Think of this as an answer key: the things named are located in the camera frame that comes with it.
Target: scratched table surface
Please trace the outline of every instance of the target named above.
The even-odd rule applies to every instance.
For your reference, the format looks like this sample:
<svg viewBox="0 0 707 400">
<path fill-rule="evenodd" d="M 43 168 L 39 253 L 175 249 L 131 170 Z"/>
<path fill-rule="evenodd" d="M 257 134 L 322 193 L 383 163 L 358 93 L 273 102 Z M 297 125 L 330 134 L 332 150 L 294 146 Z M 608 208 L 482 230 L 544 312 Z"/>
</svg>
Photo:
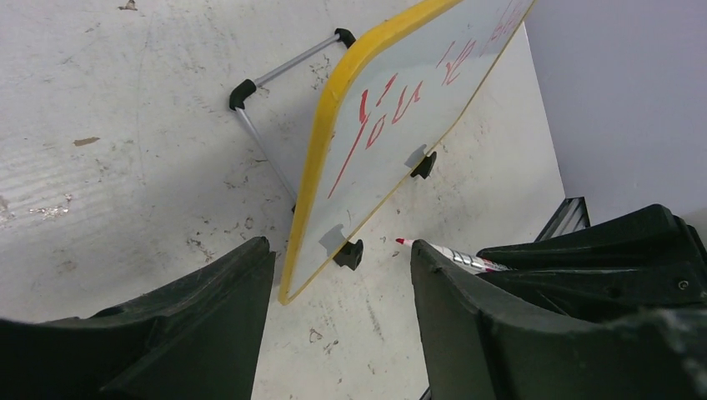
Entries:
<svg viewBox="0 0 707 400">
<path fill-rule="evenodd" d="M 291 202 L 228 94 L 334 28 L 360 34 L 411 4 L 3 2 L 0 315 L 88 317 L 254 236 L 283 254 Z M 341 54 L 249 99 L 292 168 Z M 360 232 L 357 272 L 331 265 L 287 307 L 273 288 L 253 398 L 424 390 L 409 252 L 392 239 L 470 252 L 528 241 L 564 197 L 524 31 L 438 150 L 433 177 L 408 180 Z"/>
</svg>

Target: red marker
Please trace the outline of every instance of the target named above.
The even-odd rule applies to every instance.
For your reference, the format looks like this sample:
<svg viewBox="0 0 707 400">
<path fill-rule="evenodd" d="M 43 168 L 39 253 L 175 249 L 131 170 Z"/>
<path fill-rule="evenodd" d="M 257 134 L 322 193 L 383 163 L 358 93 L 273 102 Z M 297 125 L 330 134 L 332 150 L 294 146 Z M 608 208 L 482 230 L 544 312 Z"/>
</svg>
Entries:
<svg viewBox="0 0 707 400">
<path fill-rule="evenodd" d="M 412 247 L 414 240 L 397 238 L 395 239 L 395 242 L 398 242 L 404 246 Z M 457 263 L 470 273 L 475 274 L 510 271 L 510 268 L 506 267 L 505 265 L 497 264 L 481 257 L 472 256 L 471 254 L 467 254 L 465 252 L 458 252 L 449 247 L 438 246 L 432 243 L 430 243 L 429 245 L 432 246 L 438 252 L 442 253 L 443 256 Z"/>
</svg>

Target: yellow frame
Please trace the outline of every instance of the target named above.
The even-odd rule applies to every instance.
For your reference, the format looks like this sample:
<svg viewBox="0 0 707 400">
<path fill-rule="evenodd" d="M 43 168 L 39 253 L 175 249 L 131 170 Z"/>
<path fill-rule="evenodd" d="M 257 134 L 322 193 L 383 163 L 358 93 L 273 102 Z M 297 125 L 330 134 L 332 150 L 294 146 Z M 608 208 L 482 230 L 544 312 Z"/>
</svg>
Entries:
<svg viewBox="0 0 707 400">
<path fill-rule="evenodd" d="M 332 253 L 332 256 L 329 257 L 327 261 L 324 262 L 314 274 L 312 274 L 311 277 L 309 277 L 307 282 L 305 282 L 294 295 L 291 297 L 289 296 L 289 289 L 290 284 L 292 283 L 295 263 L 297 262 L 297 257 L 299 256 L 300 250 L 302 250 L 302 241 L 304 240 L 305 228 L 309 222 L 309 216 L 312 213 L 314 199 L 317 196 L 319 179 L 322 177 L 322 171 L 324 169 L 324 164 L 327 157 L 327 149 L 329 148 L 329 144 L 333 138 L 332 132 L 336 124 L 336 117 L 338 116 L 338 110 L 341 108 L 341 103 L 346 97 L 348 89 L 359 76 L 361 71 L 369 65 L 369 62 L 378 56 L 383 50 L 397 43 L 402 38 L 407 37 L 410 33 L 416 31 L 424 24 L 432 21 L 462 1 L 463 0 L 425 0 L 420 4 L 407 9 L 396 17 L 393 17 L 366 32 L 343 55 L 341 61 L 338 62 L 336 68 L 332 71 L 329 80 L 324 86 L 322 97 L 319 99 L 317 111 L 314 114 L 312 136 L 309 139 L 304 172 L 302 175 L 302 181 L 299 184 L 297 207 L 295 208 L 292 229 L 289 234 L 288 251 L 285 256 L 283 278 L 280 283 L 280 291 L 278 295 L 278 300 L 283 305 L 287 305 L 292 302 L 312 282 L 312 280 L 319 275 L 320 272 L 322 272 L 324 267 L 332 261 L 334 255 L 336 255 L 346 243 L 341 243 L 341 246 L 339 246 Z M 505 48 L 508 46 L 508 43 L 510 43 L 510 40 L 515 35 L 516 31 L 518 31 L 520 24 L 523 23 L 534 5 L 535 1 L 533 1 L 530 4 L 530 7 L 528 7 L 528 11 L 525 15 L 523 15 L 523 18 L 521 18 L 518 26 L 513 30 L 509 40 L 505 43 L 504 47 L 499 52 L 499 55 L 491 64 L 491 67 L 486 72 L 486 75 L 484 75 L 484 78 L 481 79 L 479 86 L 469 98 L 469 102 L 467 102 L 466 106 L 464 106 L 464 110 L 459 114 L 457 120 L 454 121 L 451 128 L 445 132 L 432 147 L 430 147 L 428 153 L 431 153 L 433 149 L 437 147 L 439 142 L 447 136 L 447 133 L 449 133 L 449 131 L 456 126 L 459 119 L 462 115 L 464 115 L 466 109 L 469 107 L 469 104 L 472 100 L 474 100 L 474 97 L 476 97 L 476 93 L 479 91 L 479 88 L 481 88 L 484 84 L 484 81 L 486 81 L 486 77 L 489 75 L 491 70 L 494 69 L 494 65 L 496 65 L 496 62 L 501 57 L 501 54 L 503 54 Z M 390 193 L 388 193 L 388 195 L 381 200 L 379 205 L 376 206 L 376 208 L 374 208 L 374 210 L 356 227 L 356 229 L 351 232 L 351 234 L 346 238 L 347 241 L 359 231 L 359 229 L 371 218 L 373 214 L 375 214 L 376 211 L 378 211 L 380 206 L 388 200 L 388 198 L 407 177 L 408 175 L 405 175 L 405 177 L 403 177 L 403 179 L 395 185 L 393 190 L 391 190 Z"/>
</svg>

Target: gray wall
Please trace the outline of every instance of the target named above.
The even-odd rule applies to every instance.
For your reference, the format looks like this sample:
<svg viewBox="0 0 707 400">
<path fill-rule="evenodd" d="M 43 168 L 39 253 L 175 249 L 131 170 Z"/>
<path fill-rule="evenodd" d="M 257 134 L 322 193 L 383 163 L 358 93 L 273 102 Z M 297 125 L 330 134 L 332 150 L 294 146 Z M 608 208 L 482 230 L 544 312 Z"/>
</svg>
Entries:
<svg viewBox="0 0 707 400">
<path fill-rule="evenodd" d="M 707 1 L 538 0 L 527 21 L 568 197 L 662 203 L 707 242 Z"/>
</svg>

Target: whiteboard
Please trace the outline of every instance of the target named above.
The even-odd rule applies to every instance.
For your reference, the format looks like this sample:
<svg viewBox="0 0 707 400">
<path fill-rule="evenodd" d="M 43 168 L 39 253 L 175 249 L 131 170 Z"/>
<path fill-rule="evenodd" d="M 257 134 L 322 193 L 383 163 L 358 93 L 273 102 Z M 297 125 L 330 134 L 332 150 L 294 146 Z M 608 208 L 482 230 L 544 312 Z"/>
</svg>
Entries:
<svg viewBox="0 0 707 400">
<path fill-rule="evenodd" d="M 532 3 L 427 0 L 348 50 L 314 116 L 281 303 L 311 282 L 457 122 Z"/>
</svg>

